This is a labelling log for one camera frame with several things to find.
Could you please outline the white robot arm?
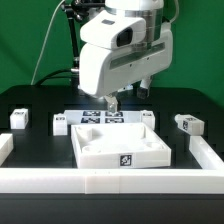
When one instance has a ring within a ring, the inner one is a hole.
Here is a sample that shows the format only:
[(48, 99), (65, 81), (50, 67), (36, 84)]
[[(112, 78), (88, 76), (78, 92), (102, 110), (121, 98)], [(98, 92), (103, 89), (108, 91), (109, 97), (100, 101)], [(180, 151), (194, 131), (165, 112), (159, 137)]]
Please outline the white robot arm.
[(81, 28), (80, 87), (105, 98), (112, 113), (118, 90), (138, 82), (137, 95), (146, 98), (152, 76), (171, 64), (173, 35), (163, 7), (164, 0), (105, 0), (105, 9)]

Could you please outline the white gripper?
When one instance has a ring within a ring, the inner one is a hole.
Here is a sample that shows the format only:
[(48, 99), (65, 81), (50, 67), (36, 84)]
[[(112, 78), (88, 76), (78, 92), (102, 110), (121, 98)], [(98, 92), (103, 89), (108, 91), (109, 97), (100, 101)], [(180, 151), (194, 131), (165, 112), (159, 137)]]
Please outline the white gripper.
[(170, 66), (172, 53), (170, 24), (162, 25), (160, 38), (146, 51), (136, 52), (132, 47), (112, 51), (85, 44), (80, 54), (80, 87), (88, 95), (97, 98), (105, 96), (107, 110), (116, 113), (117, 98), (109, 94), (142, 80), (137, 89), (137, 97), (146, 99), (149, 96), (151, 76)]

